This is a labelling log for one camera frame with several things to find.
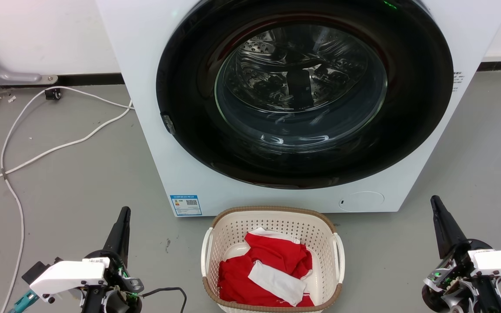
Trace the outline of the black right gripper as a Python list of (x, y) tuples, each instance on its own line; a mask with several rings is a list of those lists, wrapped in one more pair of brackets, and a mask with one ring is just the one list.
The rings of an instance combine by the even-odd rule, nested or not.
[(481, 240), (467, 239), (439, 196), (432, 196), (439, 265), (424, 279), (421, 296), (436, 313), (493, 313), (494, 276), (474, 271), (470, 252), (489, 252)]

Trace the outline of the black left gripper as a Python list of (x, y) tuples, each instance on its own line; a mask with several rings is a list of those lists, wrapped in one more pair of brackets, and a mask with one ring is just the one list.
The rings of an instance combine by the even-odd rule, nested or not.
[(84, 313), (141, 313), (144, 290), (141, 279), (128, 274), (131, 208), (122, 207), (103, 250), (88, 254), (84, 261), (104, 263), (103, 281), (83, 287)]

